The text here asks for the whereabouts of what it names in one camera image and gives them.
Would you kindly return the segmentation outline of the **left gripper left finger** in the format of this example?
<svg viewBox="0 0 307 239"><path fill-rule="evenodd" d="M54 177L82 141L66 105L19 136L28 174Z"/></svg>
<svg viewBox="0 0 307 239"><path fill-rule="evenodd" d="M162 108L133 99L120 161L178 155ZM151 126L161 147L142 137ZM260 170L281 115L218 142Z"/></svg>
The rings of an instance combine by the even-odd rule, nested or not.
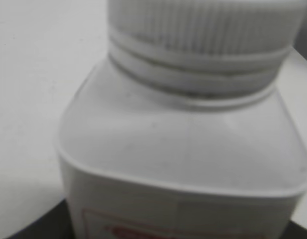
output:
<svg viewBox="0 0 307 239"><path fill-rule="evenodd" d="M66 200L6 239L70 239L71 219Z"/></svg>

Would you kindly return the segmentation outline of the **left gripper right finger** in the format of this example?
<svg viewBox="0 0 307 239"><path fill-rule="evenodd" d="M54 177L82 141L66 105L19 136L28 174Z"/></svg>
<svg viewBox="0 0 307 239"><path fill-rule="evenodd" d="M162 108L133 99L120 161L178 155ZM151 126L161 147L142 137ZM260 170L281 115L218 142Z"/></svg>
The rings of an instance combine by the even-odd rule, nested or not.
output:
<svg viewBox="0 0 307 239"><path fill-rule="evenodd" d="M307 214L294 214L285 231L286 239L307 239Z"/></svg>

